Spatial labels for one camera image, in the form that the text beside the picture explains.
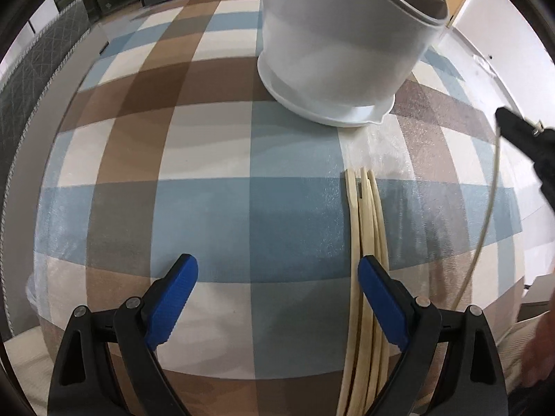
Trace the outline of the person right hand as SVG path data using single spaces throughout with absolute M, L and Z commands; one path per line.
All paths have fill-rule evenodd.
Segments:
M 554 311 L 541 316 L 522 356 L 522 385 L 530 388 L 554 369 Z

